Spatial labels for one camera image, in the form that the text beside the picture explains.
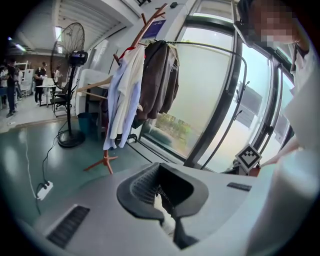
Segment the coat rack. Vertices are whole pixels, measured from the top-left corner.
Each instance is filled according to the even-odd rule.
[[[134,39],[133,43],[131,44],[131,47],[134,47],[136,48],[138,44],[140,45],[145,45],[144,43],[141,43],[140,40],[142,39],[142,37],[144,36],[144,34],[146,33],[147,29],[150,27],[150,25],[152,24],[152,22],[155,21],[156,18],[158,17],[163,17],[164,18],[164,14],[166,14],[165,12],[163,12],[163,10],[168,6],[167,3],[163,4],[161,7],[159,8],[156,8],[156,12],[151,16],[151,18],[146,21],[146,17],[145,17],[145,14],[142,13],[141,16],[142,16],[142,20],[143,20],[143,23],[144,23],[144,26],[142,27],[142,29],[140,30],[140,32],[138,33],[138,35],[136,36],[136,38]],[[113,55],[115,61],[118,63],[118,65],[120,65],[120,62],[119,62],[119,58],[116,54]],[[79,93],[79,92],[82,92],[82,93],[85,93],[85,94],[88,94],[88,95],[92,95],[92,96],[95,96],[95,97],[99,97],[99,98],[102,98],[102,99],[107,99],[106,97],[102,97],[100,95],[96,95],[96,94],[93,94],[93,93],[89,93],[89,92],[86,92],[87,89],[90,89],[90,88],[93,88],[93,87],[97,87],[97,86],[101,86],[101,85],[105,85],[105,84],[109,84],[111,81],[111,77],[107,78],[106,80],[104,81],[101,81],[101,82],[97,82],[97,83],[93,83],[93,84],[90,84],[88,86],[84,86],[80,89],[78,89],[76,92]],[[106,125],[105,127],[105,136],[107,136],[107,133],[108,133],[108,124]],[[88,171],[90,170],[91,168],[95,167],[95,166],[98,166],[100,164],[103,164],[104,166],[107,166],[108,169],[109,169],[109,172],[110,174],[113,174],[113,170],[111,168],[111,165],[110,165],[110,161],[113,160],[113,159],[116,159],[118,158],[117,156],[109,156],[109,151],[108,150],[104,150],[103,151],[103,159],[101,159],[100,161],[90,165],[89,167],[87,167],[86,169],[84,169],[84,171]]]

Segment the green floor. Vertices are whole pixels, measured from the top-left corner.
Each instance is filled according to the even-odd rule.
[[[63,124],[64,121],[33,125],[0,134],[1,188],[13,214],[30,225],[39,214],[28,176],[26,135],[29,171],[33,188],[36,190],[37,185],[43,182],[43,159]],[[72,127],[78,129],[77,120],[72,122]],[[149,163],[128,145],[109,151],[109,155],[119,156],[111,161],[114,173]],[[103,141],[94,138],[86,138],[83,144],[71,149],[56,144],[49,153],[48,163],[44,165],[46,179],[53,182],[53,189],[43,201],[38,201],[40,211],[43,213],[86,182],[109,175],[104,165],[99,165],[91,171],[83,171],[102,157]]]

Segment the fan base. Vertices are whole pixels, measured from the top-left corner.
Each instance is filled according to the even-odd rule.
[[[73,148],[86,140],[86,136],[82,131],[72,130],[71,134],[66,130],[58,136],[58,143],[63,148]]]

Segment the standing fan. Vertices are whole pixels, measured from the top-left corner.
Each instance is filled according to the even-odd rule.
[[[85,44],[85,31],[82,25],[78,22],[70,24],[65,28],[59,35],[58,39],[54,43],[51,58],[50,58],[50,68],[51,77],[55,85],[58,82],[55,81],[55,70],[60,67],[60,72],[69,73],[66,77],[65,86],[67,87],[67,95],[65,96],[67,107],[67,122],[68,130],[60,133],[57,137],[58,143],[63,148],[73,148],[80,145],[86,139],[85,134],[79,130],[71,130],[71,115],[70,115],[70,101],[72,92],[76,87],[72,88],[73,79],[77,67],[82,66],[86,63],[88,59],[88,54],[83,51]]]

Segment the brown jacket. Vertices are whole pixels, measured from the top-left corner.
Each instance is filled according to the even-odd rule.
[[[145,56],[139,101],[143,111],[137,113],[139,120],[156,119],[158,113],[167,113],[179,87],[176,50],[165,41],[157,41],[149,44]]]

